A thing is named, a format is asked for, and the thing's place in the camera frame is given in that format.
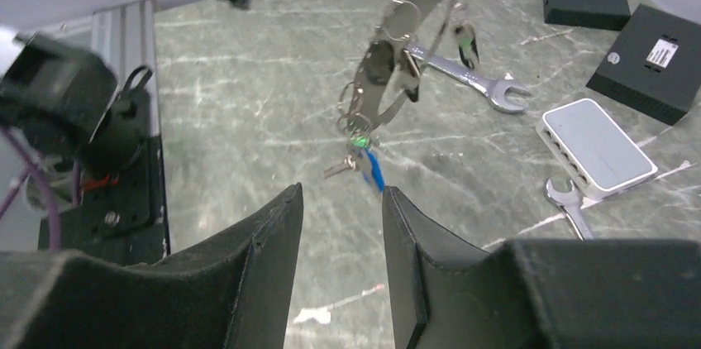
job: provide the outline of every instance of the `key ring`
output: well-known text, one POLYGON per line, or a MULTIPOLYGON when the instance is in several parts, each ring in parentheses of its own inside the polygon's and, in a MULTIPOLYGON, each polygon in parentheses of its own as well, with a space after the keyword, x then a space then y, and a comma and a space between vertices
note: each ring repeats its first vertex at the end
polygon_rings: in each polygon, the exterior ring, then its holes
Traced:
POLYGON ((408 0, 392 0, 392 3, 393 3, 393 8, 389 9, 390 11, 389 11, 388 15, 394 14, 399 7, 401 7, 402 5, 405 5, 405 4, 413 7, 412 10, 414 11, 415 15, 414 15, 414 23, 413 23, 412 29, 408 33, 405 33, 399 37, 395 37, 391 33, 389 33, 389 29, 385 25, 382 25, 382 31, 392 41, 396 41, 396 42, 409 41, 409 40, 411 40, 413 33, 416 32, 419 25, 421 25, 421 22, 422 22, 421 10, 419 10, 418 6, 414 2, 409 2, 408 0))

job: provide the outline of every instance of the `wrench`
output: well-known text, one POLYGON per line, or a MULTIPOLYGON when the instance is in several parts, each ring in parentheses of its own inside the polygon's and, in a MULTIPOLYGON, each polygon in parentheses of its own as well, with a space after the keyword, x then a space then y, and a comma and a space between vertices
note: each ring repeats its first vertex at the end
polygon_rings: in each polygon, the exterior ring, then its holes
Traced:
POLYGON ((567 219, 570 220, 580 240, 593 239, 594 235, 589 230, 589 226, 582 214, 582 204, 584 201, 582 193, 579 192, 572 179, 569 180, 568 185, 570 186, 569 192, 560 192, 555 189, 555 186, 552 184, 552 179, 549 178, 545 185, 546 198, 550 203, 565 212, 567 219))
MULTIPOLYGON (((409 45, 407 49, 417 60, 423 60, 427 53, 426 49, 419 45, 409 45)), ((439 55, 431 57, 428 61, 428 66, 478 91, 487 98, 492 108, 502 113, 515 115, 526 110, 525 106, 509 101, 506 98, 508 92, 513 92, 525 97, 532 95, 526 87, 515 80, 486 79, 476 74, 473 70, 439 55)))

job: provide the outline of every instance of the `gray marble surface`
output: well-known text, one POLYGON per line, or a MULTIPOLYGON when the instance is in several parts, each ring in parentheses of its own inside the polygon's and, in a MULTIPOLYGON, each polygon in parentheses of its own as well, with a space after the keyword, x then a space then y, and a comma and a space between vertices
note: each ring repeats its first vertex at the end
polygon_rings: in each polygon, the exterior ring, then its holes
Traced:
MULTIPOLYGON (((699 111, 668 128, 586 89, 616 33, 545 25, 541 0, 466 1, 484 73, 509 73, 536 97, 525 114, 503 115, 429 70, 421 101, 379 130, 388 184, 488 250, 515 236, 574 238, 542 195, 544 179, 565 172, 534 126, 545 111, 589 97, 660 168, 654 181, 587 202, 594 234, 701 238, 699 111)), ((393 347, 379 201, 357 174, 321 177, 344 155, 338 93, 388 2, 254 0, 241 12, 212 0, 157 16, 174 250, 303 183, 287 348, 393 347)), ((449 41, 439 53, 457 57, 449 41)))

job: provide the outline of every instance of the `purple cable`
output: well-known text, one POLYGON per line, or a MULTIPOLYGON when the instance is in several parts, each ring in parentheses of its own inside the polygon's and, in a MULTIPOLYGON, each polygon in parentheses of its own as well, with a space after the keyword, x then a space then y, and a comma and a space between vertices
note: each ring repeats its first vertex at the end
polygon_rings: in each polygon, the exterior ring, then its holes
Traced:
POLYGON ((76 160, 73 162, 73 192, 71 193, 73 205, 80 204, 80 163, 76 160))
POLYGON ((20 176, 15 178, 17 180, 17 184, 12 184, 10 191, 7 192, 7 196, 5 196, 2 204, 0 204, 0 219, 5 216, 5 213, 7 213, 7 210, 10 208, 10 205, 12 205, 12 202, 17 197, 17 194, 20 193, 21 185, 24 181, 26 181, 27 177, 29 177, 29 169, 25 167, 20 176))
POLYGON ((12 146, 17 154, 24 161, 26 168, 34 178, 36 188, 39 189, 41 196, 44 198, 46 210, 49 212, 49 250, 57 251, 61 248, 61 221, 59 215, 59 205, 56 204, 54 191, 51 190, 49 181, 46 180, 44 173, 39 170, 29 156, 29 153, 22 147, 20 142, 10 134, 10 131, 5 126, 0 126, 0 134, 5 137, 10 146, 12 146))

